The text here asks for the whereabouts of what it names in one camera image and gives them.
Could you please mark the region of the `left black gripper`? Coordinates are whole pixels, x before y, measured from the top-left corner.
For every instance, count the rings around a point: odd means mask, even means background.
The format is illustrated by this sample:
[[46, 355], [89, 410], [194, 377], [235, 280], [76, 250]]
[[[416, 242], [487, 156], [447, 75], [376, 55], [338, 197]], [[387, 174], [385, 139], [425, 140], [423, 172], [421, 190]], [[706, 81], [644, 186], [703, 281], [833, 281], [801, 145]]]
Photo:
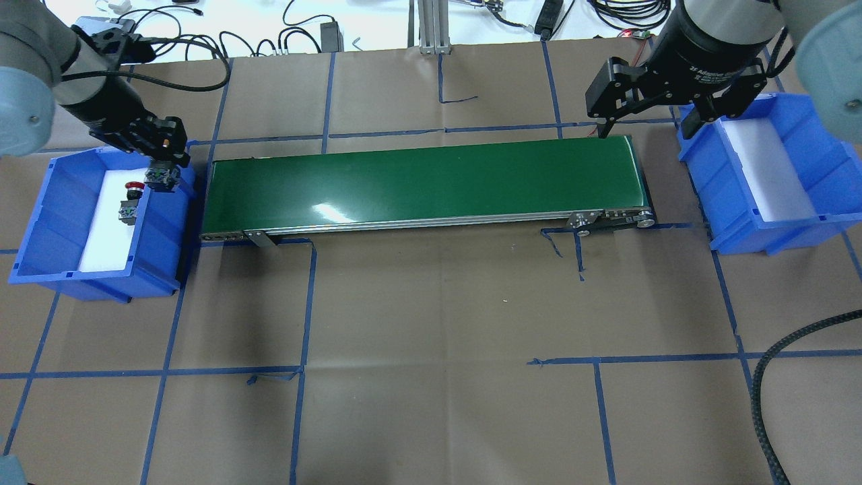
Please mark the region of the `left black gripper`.
[[148, 110], [125, 76], [123, 71], [64, 74], [57, 85], [58, 105], [107, 145], [186, 168], [190, 154], [183, 120]]

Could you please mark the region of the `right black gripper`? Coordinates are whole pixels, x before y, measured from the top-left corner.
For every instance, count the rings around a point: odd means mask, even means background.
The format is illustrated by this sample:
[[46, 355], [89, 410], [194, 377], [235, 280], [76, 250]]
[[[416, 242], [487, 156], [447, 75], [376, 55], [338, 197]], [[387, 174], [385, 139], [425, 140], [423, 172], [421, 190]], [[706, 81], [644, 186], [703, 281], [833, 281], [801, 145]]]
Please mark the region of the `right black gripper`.
[[742, 115], [766, 87], [760, 53], [783, 26], [770, 1], [677, 2], [646, 61], [612, 57], [595, 75], [585, 106], [597, 137], [659, 105], [680, 106], [684, 140], [715, 119]]

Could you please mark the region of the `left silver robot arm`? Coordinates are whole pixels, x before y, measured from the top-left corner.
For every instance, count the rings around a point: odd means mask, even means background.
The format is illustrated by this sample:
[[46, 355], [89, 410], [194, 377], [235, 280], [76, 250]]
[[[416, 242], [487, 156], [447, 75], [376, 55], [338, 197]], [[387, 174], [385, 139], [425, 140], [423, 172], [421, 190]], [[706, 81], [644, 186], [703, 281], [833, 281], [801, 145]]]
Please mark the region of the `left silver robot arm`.
[[178, 117], [151, 113], [119, 70], [77, 28], [37, 1], [2, 2], [2, 154], [28, 156], [51, 137], [56, 107], [90, 135], [155, 164], [190, 162]]

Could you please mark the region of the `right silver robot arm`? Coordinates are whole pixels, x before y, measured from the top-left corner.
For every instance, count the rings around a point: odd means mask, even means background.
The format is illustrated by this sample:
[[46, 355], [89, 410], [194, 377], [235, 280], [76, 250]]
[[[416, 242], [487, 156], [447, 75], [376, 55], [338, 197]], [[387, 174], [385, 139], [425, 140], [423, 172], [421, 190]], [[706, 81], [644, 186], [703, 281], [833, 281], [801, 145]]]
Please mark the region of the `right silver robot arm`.
[[794, 64], [821, 124], [860, 142], [859, 1], [677, 1], [646, 61], [612, 57], [585, 93], [600, 138], [628, 115], [684, 106], [686, 140], [738, 119], [768, 79]]

